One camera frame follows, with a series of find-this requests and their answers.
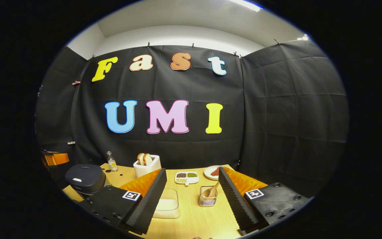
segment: blue letter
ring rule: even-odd
[[[126,100],[123,106],[126,107],[126,123],[117,123],[118,102],[108,102],[104,107],[107,109],[107,125],[109,129],[115,133],[129,132],[135,124],[134,107],[137,105],[135,100]]]
[[[225,65],[223,60],[220,60],[217,56],[211,57],[207,60],[212,62],[212,69],[216,74],[221,76],[226,75],[226,70],[223,70],[221,67],[221,65]]]

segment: red food on plate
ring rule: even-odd
[[[219,176],[219,168],[220,167],[217,167],[217,169],[215,171],[213,171],[210,175],[211,176]]]

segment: bread slice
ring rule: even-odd
[[[138,165],[144,165],[144,153],[138,154]]]
[[[144,165],[148,166],[153,161],[149,153],[144,154]]]

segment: ceiling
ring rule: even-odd
[[[276,15],[250,10],[228,0],[143,0],[98,21],[107,38],[134,29],[200,26],[225,31],[264,47],[301,38],[304,33]]]

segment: letter m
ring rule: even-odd
[[[169,113],[167,113],[160,101],[152,100],[147,102],[147,107],[150,109],[150,127],[147,129],[147,133],[160,133],[157,121],[165,133],[169,130],[172,121],[173,127],[171,130],[173,133],[188,132],[189,128],[185,116],[187,105],[188,101],[186,100],[176,100],[173,102]]]

